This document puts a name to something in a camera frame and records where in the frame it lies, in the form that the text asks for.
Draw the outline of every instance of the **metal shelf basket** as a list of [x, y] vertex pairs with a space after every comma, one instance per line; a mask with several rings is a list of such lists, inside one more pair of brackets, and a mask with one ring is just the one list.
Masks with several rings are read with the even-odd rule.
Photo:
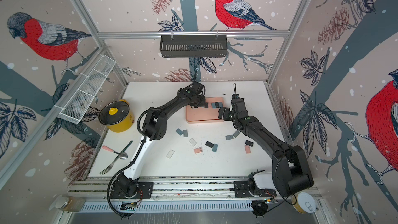
[[88, 75], [84, 75], [86, 76], [85, 81], [73, 94], [58, 117], [74, 124], [79, 123], [115, 64], [114, 60], [102, 55], [92, 71]]
[[176, 35], [160, 39], [162, 57], [225, 57], [226, 35]]

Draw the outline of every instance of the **metal spoon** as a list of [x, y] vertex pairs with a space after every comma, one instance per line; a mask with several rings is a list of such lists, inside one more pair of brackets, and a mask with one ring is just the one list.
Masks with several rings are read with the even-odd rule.
[[108, 152], [113, 152], [117, 154], [117, 157], [119, 159], [125, 160], [127, 159], [129, 156], [127, 155], [126, 152], [115, 152], [114, 150], [112, 150], [111, 148], [107, 147], [107, 146], [102, 146], [102, 149], [107, 150]]

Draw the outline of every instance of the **bird illustration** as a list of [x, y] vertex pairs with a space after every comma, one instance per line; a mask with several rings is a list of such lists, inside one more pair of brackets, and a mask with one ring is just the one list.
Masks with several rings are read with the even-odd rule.
[[13, 38], [20, 37], [34, 52], [48, 60], [63, 60], [66, 68], [61, 71], [73, 71], [68, 68], [68, 59], [74, 53], [83, 57], [77, 50], [80, 42], [91, 34], [71, 30], [60, 24], [49, 24], [30, 15], [18, 12], [8, 18], [7, 27]]
[[368, 137], [388, 161], [388, 167], [382, 172], [367, 165], [379, 175], [378, 184], [383, 184], [385, 173], [398, 170], [398, 69], [389, 75], [394, 80], [373, 96], [366, 108]]
[[260, 25], [270, 30], [276, 30], [264, 22], [244, 0], [215, 0], [218, 19], [230, 28], [243, 30], [247, 26]]

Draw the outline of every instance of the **fork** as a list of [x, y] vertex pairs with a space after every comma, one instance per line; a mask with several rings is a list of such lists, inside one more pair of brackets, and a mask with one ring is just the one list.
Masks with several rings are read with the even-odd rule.
[[[126, 147], [124, 147], [124, 149], [121, 151], [121, 153], [124, 152], [124, 151], [126, 151], [127, 148], [131, 145], [131, 143], [132, 143], [132, 141], [130, 141], [130, 143], [128, 143], [128, 144], [126, 145]], [[106, 167], [102, 172], [100, 172], [99, 174], [100, 174], [100, 175], [105, 175], [106, 173], [108, 173], [108, 172], [112, 169], [113, 165], [115, 164], [115, 162], [116, 162], [116, 160], [117, 160], [118, 158], [119, 158], [119, 156], [117, 156], [117, 157], [115, 158], [115, 160], [114, 160], [108, 167]]]

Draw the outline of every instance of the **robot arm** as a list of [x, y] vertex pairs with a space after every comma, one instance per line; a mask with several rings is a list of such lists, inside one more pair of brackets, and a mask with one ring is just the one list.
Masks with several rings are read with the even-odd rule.
[[272, 158], [272, 181], [282, 197], [313, 186], [314, 180], [303, 149], [282, 142], [256, 117], [249, 116], [244, 99], [239, 98], [238, 94], [232, 95], [231, 108], [219, 109], [218, 118], [232, 121], [237, 130], [256, 141]]

